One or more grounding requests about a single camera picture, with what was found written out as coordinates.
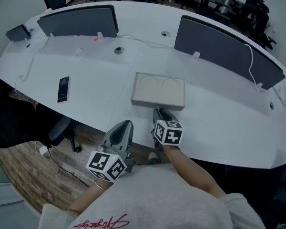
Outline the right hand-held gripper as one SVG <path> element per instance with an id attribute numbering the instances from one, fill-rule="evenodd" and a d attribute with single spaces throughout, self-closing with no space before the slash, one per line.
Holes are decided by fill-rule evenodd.
<path id="1" fill-rule="evenodd" d="M 152 136 L 154 148 L 162 149 L 163 146 L 178 147 L 183 137 L 183 128 L 178 119 L 164 108 L 156 107 L 153 110 L 154 130 Z"/>

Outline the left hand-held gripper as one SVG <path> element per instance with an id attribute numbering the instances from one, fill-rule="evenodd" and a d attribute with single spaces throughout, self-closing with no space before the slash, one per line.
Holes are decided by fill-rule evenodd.
<path id="1" fill-rule="evenodd" d="M 135 160 L 128 152 L 133 123 L 122 121 L 104 136 L 103 145 L 91 152 L 86 168 L 98 179 L 114 183 L 124 172 L 131 173 Z"/>

